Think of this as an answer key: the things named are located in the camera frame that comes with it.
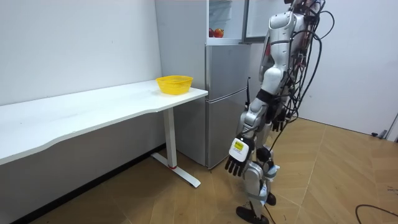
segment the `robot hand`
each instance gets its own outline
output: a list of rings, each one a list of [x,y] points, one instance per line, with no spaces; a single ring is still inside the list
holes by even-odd
[[[242,135],[236,136],[229,149],[230,156],[225,165],[225,169],[233,175],[242,175],[245,168],[246,161],[254,150],[255,142],[253,139],[248,139]]]

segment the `wooden floor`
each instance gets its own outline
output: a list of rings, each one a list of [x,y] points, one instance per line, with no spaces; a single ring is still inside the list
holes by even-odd
[[[199,188],[149,158],[34,223],[246,223],[234,212],[246,203],[242,179],[223,165],[208,171],[177,157]],[[398,213],[396,143],[300,119],[278,140],[274,159],[281,169],[272,183],[277,205],[269,210],[278,224],[357,223],[361,203]],[[359,216],[362,223],[398,224],[371,208]]]

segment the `refrigerator door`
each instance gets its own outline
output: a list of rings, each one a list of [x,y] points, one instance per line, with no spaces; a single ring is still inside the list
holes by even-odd
[[[228,156],[236,135],[239,118],[244,110],[246,89],[229,97],[207,102],[207,166],[213,168]]]
[[[206,47],[208,100],[217,100],[246,87],[250,47],[250,45]]]

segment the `humanoid robot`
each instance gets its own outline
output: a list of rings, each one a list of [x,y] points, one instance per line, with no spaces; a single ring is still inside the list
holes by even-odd
[[[250,208],[238,207],[236,213],[255,224],[269,223],[262,215],[262,208],[265,203],[276,204],[270,185],[276,175],[272,147],[264,145],[255,149],[256,135],[264,131],[267,139],[271,128],[282,132],[295,113],[298,115],[322,51],[322,38],[315,31],[325,0],[285,0],[285,3],[290,4],[289,10],[269,19],[259,72],[262,86],[240,117],[238,135],[232,142],[225,166],[233,175],[243,175]],[[319,41],[320,53],[309,84],[304,88],[314,40]]]

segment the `power cable on floor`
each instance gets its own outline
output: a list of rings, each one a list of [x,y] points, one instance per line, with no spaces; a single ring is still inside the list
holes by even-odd
[[[360,207],[375,208],[375,209],[378,209],[378,210],[380,210],[380,211],[383,211],[383,212],[386,212],[386,213],[388,213],[388,214],[391,214],[391,215],[393,215],[393,216],[398,217],[398,215],[395,214],[394,212],[387,211],[387,210],[385,210],[385,209],[383,209],[383,208],[379,208],[379,207],[374,206],[374,205],[362,204],[362,205],[358,205],[358,206],[355,208],[355,215],[356,215],[356,219],[358,220],[358,223],[359,223],[359,224],[362,224],[362,223],[361,223],[361,220],[359,219],[359,216],[358,216],[358,209],[359,209]]]
[[[266,208],[266,210],[267,210],[267,212],[268,212],[268,215],[269,215],[269,218],[271,218],[272,222],[273,222],[274,224],[276,224],[276,222],[274,221],[274,218],[272,217],[271,213],[268,211],[268,208],[266,207],[266,205],[264,205],[264,208]]]

